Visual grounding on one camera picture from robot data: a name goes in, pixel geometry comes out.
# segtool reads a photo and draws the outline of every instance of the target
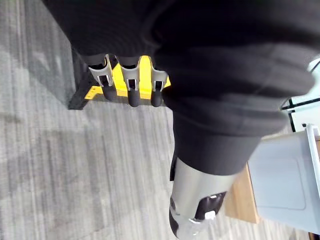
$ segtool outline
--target black sweater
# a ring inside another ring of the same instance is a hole
[[[175,154],[215,175],[238,173],[281,130],[320,47],[315,0],[43,0],[83,56],[152,56],[170,77]]]

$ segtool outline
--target gray carpet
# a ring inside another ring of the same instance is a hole
[[[167,240],[172,114],[66,108],[71,49],[39,0],[0,1],[0,240]],[[197,239],[306,240],[224,216]]]

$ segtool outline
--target gray bin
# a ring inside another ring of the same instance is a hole
[[[248,166],[260,217],[320,234],[319,129],[262,140]]]

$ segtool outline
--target yellow base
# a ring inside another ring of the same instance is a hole
[[[127,87],[124,81],[124,77],[121,72],[119,63],[112,70],[112,78],[115,84],[116,93],[121,97],[128,97]],[[169,78],[166,81],[165,87],[170,86]],[[142,56],[140,60],[140,98],[150,99],[151,98],[151,64],[148,56]],[[90,91],[85,96],[85,99],[91,100],[97,94],[103,94],[100,86],[92,86]]]

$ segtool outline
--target black sleeve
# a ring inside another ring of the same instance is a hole
[[[306,69],[320,43],[319,3],[238,2],[174,5],[154,28],[175,154],[215,175],[240,172],[261,137],[288,123],[280,105],[313,86]]]

